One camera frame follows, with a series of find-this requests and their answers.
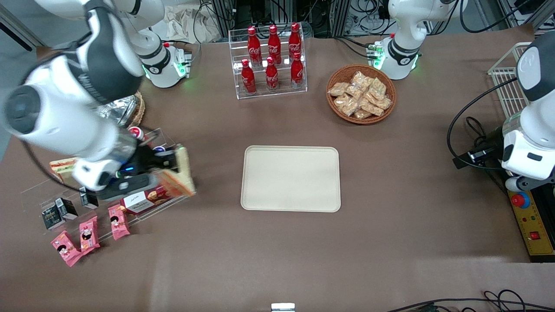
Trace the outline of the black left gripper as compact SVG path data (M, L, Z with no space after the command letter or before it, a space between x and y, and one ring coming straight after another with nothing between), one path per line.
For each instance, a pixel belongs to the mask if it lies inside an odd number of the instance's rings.
M501 164L504 151L502 127L497 127L486 135L485 147L477 147L467 152L468 157L454 157L453 164L457 169L465 167L482 168L475 160L487 160Z

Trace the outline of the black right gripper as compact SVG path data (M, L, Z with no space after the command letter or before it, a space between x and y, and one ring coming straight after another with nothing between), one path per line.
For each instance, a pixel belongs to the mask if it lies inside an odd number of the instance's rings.
M175 150L156 152L149 147L137 147L131 158L125 162L125 175L136 176L152 168L179 172Z

